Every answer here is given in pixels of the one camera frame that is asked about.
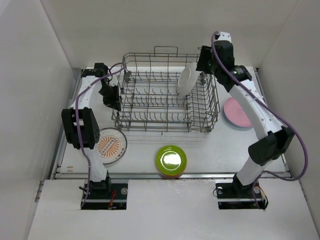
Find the blue plastic plate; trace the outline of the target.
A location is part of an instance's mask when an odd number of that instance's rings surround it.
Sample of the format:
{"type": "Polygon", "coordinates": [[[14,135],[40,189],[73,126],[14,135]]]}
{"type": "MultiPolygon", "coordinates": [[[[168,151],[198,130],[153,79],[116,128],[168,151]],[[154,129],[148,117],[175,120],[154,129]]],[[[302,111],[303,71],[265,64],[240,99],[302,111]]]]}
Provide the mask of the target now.
{"type": "Polygon", "coordinates": [[[253,128],[252,126],[249,126],[249,127],[238,126],[238,125],[232,123],[228,118],[225,118],[224,120],[231,128],[239,130],[239,131],[247,131],[247,130],[250,130],[253,128]]]}

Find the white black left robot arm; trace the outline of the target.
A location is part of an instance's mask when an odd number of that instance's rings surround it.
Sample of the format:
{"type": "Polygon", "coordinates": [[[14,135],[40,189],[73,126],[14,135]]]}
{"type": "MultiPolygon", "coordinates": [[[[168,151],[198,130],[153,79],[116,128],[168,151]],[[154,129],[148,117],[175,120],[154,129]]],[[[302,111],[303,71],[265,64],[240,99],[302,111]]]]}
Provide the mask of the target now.
{"type": "Polygon", "coordinates": [[[101,96],[106,107],[121,110],[119,87],[116,84],[111,85],[110,81],[123,70],[121,62],[112,67],[96,63],[94,68],[84,69],[74,102],[61,112],[67,142],[87,160],[88,181],[82,190],[95,192],[103,199],[111,195],[112,186],[109,173],[99,156],[100,128],[92,104],[96,97],[101,96]]]}

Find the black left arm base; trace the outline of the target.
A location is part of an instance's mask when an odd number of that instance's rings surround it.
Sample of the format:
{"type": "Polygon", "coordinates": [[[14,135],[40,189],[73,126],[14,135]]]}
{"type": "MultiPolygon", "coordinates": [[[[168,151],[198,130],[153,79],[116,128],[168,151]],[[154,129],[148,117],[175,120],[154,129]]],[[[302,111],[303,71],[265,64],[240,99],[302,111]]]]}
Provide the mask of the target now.
{"type": "Polygon", "coordinates": [[[79,187],[83,191],[81,210],[126,210],[129,185],[128,182],[113,182],[106,189],[93,189],[87,194],[87,184],[79,187]]]}

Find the lime green plastic plate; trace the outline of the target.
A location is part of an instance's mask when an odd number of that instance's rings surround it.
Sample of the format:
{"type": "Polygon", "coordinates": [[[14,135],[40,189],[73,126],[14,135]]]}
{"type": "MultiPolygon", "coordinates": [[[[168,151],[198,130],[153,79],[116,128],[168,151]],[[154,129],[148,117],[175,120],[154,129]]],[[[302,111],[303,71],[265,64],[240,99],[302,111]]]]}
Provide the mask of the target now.
{"type": "Polygon", "coordinates": [[[166,175],[182,174],[188,164],[186,153],[176,145],[161,147],[155,156],[157,169],[166,175]]]}

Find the orange plastic plate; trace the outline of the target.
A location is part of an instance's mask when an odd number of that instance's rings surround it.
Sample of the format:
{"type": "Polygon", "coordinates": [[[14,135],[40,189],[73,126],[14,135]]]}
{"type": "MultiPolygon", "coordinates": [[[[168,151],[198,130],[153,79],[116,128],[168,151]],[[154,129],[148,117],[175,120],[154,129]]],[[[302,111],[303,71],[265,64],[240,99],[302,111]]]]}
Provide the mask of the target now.
{"type": "Polygon", "coordinates": [[[160,173],[159,175],[162,179],[167,179],[167,180],[179,179],[182,176],[181,173],[175,174],[175,175],[168,175],[168,174],[160,173]]]}

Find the pink plastic plate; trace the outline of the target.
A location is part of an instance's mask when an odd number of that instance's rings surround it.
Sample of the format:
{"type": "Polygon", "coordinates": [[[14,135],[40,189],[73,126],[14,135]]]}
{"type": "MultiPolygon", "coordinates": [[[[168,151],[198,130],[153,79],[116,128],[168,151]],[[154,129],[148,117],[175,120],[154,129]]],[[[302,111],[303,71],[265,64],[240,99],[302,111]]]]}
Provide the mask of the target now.
{"type": "Polygon", "coordinates": [[[223,112],[226,119],[239,128],[251,128],[253,125],[246,113],[234,97],[229,97],[224,105],[223,112]]]}

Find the white plate teal rim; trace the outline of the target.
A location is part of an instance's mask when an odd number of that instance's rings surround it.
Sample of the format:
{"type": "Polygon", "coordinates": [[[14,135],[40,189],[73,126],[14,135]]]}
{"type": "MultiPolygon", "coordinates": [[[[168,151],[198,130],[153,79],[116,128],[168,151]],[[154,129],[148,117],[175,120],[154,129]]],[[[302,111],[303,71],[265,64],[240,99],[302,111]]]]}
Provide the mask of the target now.
{"type": "Polygon", "coordinates": [[[181,72],[177,82],[177,93],[179,96],[186,96],[192,91],[199,75],[196,68],[197,62],[190,62],[181,72]]]}

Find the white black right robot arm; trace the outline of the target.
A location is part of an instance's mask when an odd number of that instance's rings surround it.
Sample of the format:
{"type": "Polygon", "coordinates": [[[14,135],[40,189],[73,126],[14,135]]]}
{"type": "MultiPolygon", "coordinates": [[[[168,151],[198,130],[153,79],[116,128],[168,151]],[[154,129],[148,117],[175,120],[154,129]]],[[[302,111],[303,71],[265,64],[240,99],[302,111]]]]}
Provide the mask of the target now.
{"type": "Polygon", "coordinates": [[[249,158],[234,175],[231,185],[232,193],[243,197],[266,167],[287,150],[295,134],[265,108],[247,68],[235,65],[233,45],[229,41],[216,41],[214,47],[203,45],[196,69],[215,76],[239,103],[255,131],[257,142],[248,147],[249,158]]]}

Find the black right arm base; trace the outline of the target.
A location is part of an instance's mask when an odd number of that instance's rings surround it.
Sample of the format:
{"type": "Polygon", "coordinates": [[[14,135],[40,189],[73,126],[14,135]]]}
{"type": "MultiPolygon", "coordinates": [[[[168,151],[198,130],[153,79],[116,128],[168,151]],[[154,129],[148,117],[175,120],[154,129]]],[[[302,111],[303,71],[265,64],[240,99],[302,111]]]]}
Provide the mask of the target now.
{"type": "Polygon", "coordinates": [[[217,198],[220,210],[266,210],[269,205],[268,197],[258,183],[238,193],[231,182],[217,182],[212,194],[217,198]]]}

